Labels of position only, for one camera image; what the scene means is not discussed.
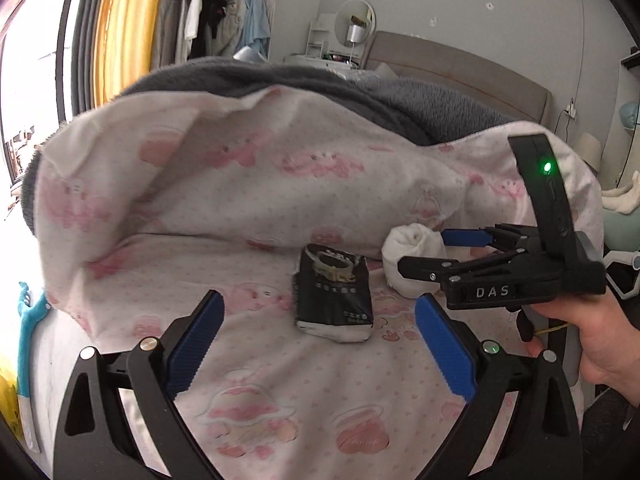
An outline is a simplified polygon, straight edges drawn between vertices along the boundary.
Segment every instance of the yellow curtain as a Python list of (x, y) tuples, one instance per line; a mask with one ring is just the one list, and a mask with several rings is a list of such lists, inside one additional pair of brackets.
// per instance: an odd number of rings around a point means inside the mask
[(96, 106), (149, 72), (159, 0), (101, 0), (94, 52)]
[(93, 87), (94, 103), (96, 107), (106, 101), (104, 97), (104, 61), (107, 49), (107, 30), (109, 30), (111, 7), (113, 0), (100, 0), (98, 19), (95, 30), (94, 63), (93, 63)]

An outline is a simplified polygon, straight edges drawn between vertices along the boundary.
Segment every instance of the blue plush toy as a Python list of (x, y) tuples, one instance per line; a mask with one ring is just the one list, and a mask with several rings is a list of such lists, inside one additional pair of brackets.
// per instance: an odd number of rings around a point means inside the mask
[(20, 420), (22, 431), (27, 446), (32, 451), (39, 453), (40, 447), (35, 433), (33, 422), (33, 412), (31, 411), (31, 390), (29, 383), (29, 370), (31, 362), (31, 335), (50, 309), (44, 293), (38, 302), (31, 306), (31, 295), (29, 286), (20, 282), (22, 291), (18, 298), (18, 314), (22, 319), (20, 323), (20, 339), (18, 340), (18, 408), (20, 409)]

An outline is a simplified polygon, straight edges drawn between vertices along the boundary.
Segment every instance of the white vanity table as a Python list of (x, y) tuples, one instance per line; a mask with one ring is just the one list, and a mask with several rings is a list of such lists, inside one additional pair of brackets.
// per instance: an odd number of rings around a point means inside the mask
[[(352, 19), (361, 23), (354, 27)], [(350, 35), (351, 29), (360, 28), (360, 34)], [(290, 54), (285, 64), (312, 66), (338, 73), (349, 73), (358, 67), (347, 62), (322, 59), (327, 52), (353, 56), (357, 63), (364, 52), (364, 43), (376, 29), (373, 7), (364, 0), (348, 0), (335, 14), (320, 14), (311, 22), (305, 54)]]
[(291, 54), (284, 59), (285, 64), (313, 66), (315, 68), (323, 68), (334, 72), (348, 73), (351, 70), (357, 70), (356, 67), (339, 61), (330, 61), (320, 59), (319, 57), (305, 56), (304, 54)]

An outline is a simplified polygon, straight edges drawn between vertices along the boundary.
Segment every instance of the white sock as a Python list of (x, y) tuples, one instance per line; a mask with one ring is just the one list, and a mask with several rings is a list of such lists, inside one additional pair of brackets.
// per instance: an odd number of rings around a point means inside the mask
[(631, 181), (631, 189), (625, 194), (620, 196), (603, 196), (603, 208), (625, 215), (632, 213), (640, 205), (640, 173), (635, 171)]
[(403, 256), (446, 258), (442, 235), (422, 224), (394, 227), (382, 245), (382, 265), (388, 284), (401, 296), (414, 300), (421, 295), (437, 292), (439, 283), (409, 280), (398, 272), (398, 261)]

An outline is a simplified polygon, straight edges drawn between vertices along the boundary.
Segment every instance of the black plastic bag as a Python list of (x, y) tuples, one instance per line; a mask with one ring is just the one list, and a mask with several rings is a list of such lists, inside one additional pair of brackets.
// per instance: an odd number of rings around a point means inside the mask
[(371, 336), (373, 309), (363, 256), (309, 244), (300, 255), (293, 291), (300, 330), (341, 343)]

